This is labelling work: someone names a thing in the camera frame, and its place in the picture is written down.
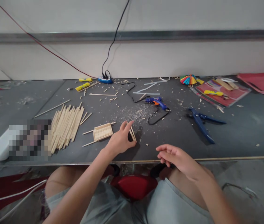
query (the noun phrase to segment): blue pliers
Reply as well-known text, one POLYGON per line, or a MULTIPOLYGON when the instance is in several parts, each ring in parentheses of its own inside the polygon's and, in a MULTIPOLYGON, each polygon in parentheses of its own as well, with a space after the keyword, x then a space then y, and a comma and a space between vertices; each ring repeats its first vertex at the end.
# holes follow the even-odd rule
POLYGON ((210 117, 208 117, 207 115, 204 115, 204 114, 200 114, 194 108, 189 108, 188 110, 191 111, 192 114, 186 114, 186 115, 188 117, 194 119, 194 121, 197 123, 199 129, 201 130, 202 134, 206 137, 207 141, 209 143, 211 143, 211 144, 215 144, 214 140, 211 138, 211 136, 209 135, 208 131, 206 130, 206 128, 203 125, 205 122, 202 122, 201 119, 210 120, 210 121, 218 123, 218 124, 226 124, 226 122, 210 118, 210 117))

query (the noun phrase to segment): red cable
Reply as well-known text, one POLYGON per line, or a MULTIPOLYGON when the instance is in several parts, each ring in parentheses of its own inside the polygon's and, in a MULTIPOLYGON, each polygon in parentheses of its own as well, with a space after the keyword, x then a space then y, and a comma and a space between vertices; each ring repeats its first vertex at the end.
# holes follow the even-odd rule
MULTIPOLYGON (((10 15, 9 13, 7 13, 6 10, 3 9, 3 7, 1 7, 0 5, 0 8, 20 27, 20 29, 23 30, 23 32, 25 32, 28 36, 30 36, 30 38, 32 38, 37 44, 39 44, 41 47, 43 47, 44 49, 48 50, 50 53, 52 53, 53 55, 57 56, 59 59, 63 60, 64 62, 66 62, 68 65, 72 66, 73 68, 75 68, 73 65, 71 65, 69 62, 67 62, 66 60, 62 59, 60 56, 56 55, 55 53, 53 53, 51 50, 49 50, 48 48, 44 47, 39 41, 37 41, 31 34, 29 34, 28 32, 26 32, 10 15)), ((93 77, 93 76, 90 76, 82 71, 80 71, 78 68, 75 68, 77 71, 89 76, 89 77, 92 77, 92 78, 96 78, 96 77, 93 77)))

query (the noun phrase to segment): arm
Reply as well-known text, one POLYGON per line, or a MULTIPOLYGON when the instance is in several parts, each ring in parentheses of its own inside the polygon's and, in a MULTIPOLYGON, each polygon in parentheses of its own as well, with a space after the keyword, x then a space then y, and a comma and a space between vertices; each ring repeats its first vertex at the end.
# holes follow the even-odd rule
POLYGON ((157 147, 156 150, 159 151, 158 158, 161 163, 166 163, 168 167, 170 167, 170 163, 173 163, 189 180, 195 183, 214 223, 238 223, 216 180, 202 166, 178 147, 165 144, 157 147))
POLYGON ((129 142, 128 133, 133 121, 123 122, 120 130, 111 137, 107 146, 100 151, 92 164, 70 188, 57 207, 50 213, 44 224, 80 223, 89 206, 95 189, 113 158, 128 148, 134 147, 136 141, 129 142))

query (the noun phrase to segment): white wall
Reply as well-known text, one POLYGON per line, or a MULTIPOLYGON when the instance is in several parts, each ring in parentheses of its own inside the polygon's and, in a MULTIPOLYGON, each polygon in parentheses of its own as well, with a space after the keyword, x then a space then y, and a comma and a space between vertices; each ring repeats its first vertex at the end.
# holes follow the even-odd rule
MULTIPOLYGON (((0 0, 28 32, 112 31, 125 3, 0 0)), ((264 0, 131 0, 120 26, 120 30, 206 29, 264 29, 264 0)), ((0 9, 0 33, 17 32, 22 31, 0 9)), ((109 45, 50 44, 58 54, 95 77, 101 75, 109 45)), ((121 42, 112 47, 107 68, 113 77, 124 78, 264 72, 264 40, 121 42)), ((37 44, 0 44, 0 70, 18 80, 83 77, 37 44)))
MULTIPOLYGON (((109 43, 52 44, 79 69, 98 77, 109 43)), ((106 69, 114 78, 264 72, 264 41, 125 42, 106 69)), ((13 79, 75 79, 83 75, 36 44, 0 44, 0 69, 13 79)))

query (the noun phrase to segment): blue power strip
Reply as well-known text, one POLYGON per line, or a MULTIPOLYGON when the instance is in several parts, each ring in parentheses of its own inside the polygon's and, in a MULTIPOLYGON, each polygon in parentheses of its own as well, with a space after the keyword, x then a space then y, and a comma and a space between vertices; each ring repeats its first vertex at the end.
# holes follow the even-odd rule
POLYGON ((99 80, 99 82, 106 83, 106 84, 113 83, 111 78, 104 79, 103 76, 99 77, 98 80, 99 80))

